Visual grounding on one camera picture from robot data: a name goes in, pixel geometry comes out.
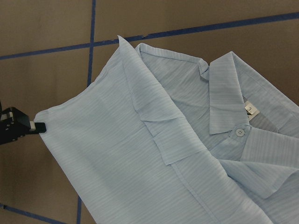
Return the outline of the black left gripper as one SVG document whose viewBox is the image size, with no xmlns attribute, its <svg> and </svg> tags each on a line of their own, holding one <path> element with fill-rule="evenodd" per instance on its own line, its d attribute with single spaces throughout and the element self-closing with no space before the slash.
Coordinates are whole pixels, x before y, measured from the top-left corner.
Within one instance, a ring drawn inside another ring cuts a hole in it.
<svg viewBox="0 0 299 224">
<path fill-rule="evenodd" d="M 2 109 L 0 105 L 0 144 L 18 140 L 30 132 L 45 133 L 46 124 L 30 121 L 28 115 L 15 107 Z"/>
</svg>

